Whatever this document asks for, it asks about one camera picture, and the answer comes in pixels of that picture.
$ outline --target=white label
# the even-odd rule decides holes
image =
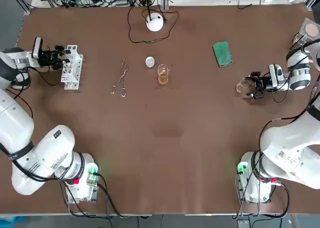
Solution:
[[[298,177],[295,172],[290,172],[290,174],[294,176],[297,180],[299,180],[301,183],[305,184],[305,181],[301,180],[301,178]]]
[[[58,166],[61,164],[61,162],[67,157],[68,153],[64,153],[63,156],[59,157],[58,159],[56,159],[56,161],[51,165],[52,169],[57,169]]]
[[[277,156],[281,157],[283,160],[287,161],[288,163],[290,163],[290,165],[297,165],[297,162],[292,159],[291,157],[289,157],[283,150],[281,150]]]
[[[35,162],[27,171],[30,173],[34,173],[36,169],[38,169],[39,167],[40,167],[40,164],[38,162]],[[22,178],[25,180],[29,179],[29,177],[26,174],[23,174]]]

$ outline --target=sticker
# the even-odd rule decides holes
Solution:
[[[297,180],[299,180],[301,183],[305,184],[305,181],[301,180],[301,178],[298,177],[295,172],[290,172],[290,174],[294,176]]]
[[[57,130],[57,132],[56,133],[54,133],[54,138],[58,138],[58,136],[60,136],[61,135],[61,131],[60,130]]]
[[[61,164],[61,162],[67,157],[68,153],[65,153],[63,156],[60,158],[56,159],[56,161],[51,165],[52,169],[57,169],[58,166]]]
[[[29,169],[28,172],[35,173],[35,171],[40,167],[40,164],[38,162],[35,162]],[[25,180],[28,180],[29,177],[26,174],[22,175],[22,178]]]
[[[283,160],[290,163],[290,165],[296,166],[298,164],[294,159],[289,157],[283,150],[281,150],[277,155],[281,157]]]

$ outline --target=small glass cup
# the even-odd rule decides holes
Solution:
[[[160,85],[166,85],[169,80],[169,71],[167,65],[161,64],[158,67],[158,81]]]

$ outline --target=floor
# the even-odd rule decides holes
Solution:
[[[155,215],[147,219],[130,217],[127,219],[116,218],[112,221],[113,228],[250,228],[238,226],[237,221],[231,216],[183,216]],[[255,220],[265,219],[264,216],[250,218],[251,227]],[[282,220],[282,228],[315,228],[318,227],[320,215],[287,215]],[[16,223],[13,228],[111,228],[108,221],[100,219],[75,218],[70,216],[44,216],[28,217]],[[254,228],[279,228],[280,219],[260,221]]]

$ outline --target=white bottle cap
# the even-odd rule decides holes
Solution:
[[[145,64],[148,68],[152,68],[155,65],[155,59],[153,57],[147,57]]]

